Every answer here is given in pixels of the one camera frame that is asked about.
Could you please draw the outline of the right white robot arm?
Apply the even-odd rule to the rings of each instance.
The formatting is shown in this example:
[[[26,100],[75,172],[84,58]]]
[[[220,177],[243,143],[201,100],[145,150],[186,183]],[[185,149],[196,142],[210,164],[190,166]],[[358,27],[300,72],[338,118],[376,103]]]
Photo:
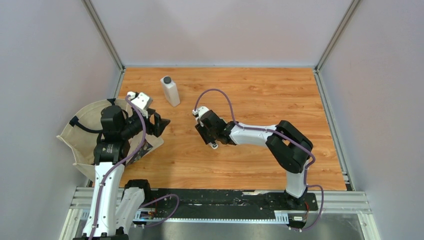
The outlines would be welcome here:
[[[193,110],[192,114],[196,130],[205,144],[213,149],[218,147],[218,143],[268,148],[278,164],[286,170],[286,205],[296,210],[305,203],[306,166],[314,145],[290,122],[282,120],[269,126],[248,125],[233,120],[226,122],[204,106]]]

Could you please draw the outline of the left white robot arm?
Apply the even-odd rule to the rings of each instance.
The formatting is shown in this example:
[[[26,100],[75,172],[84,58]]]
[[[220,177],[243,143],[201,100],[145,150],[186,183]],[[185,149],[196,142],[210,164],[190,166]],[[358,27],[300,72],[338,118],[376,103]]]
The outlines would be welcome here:
[[[93,150],[95,186],[89,215],[80,236],[81,240],[127,240],[129,228],[139,207],[148,207],[153,201],[150,184],[146,179],[129,180],[121,201],[117,200],[119,186],[129,155],[129,140],[141,133],[136,151],[143,149],[146,135],[160,137],[170,120],[161,118],[154,109],[147,116],[133,115],[118,105],[100,112],[101,131]]]

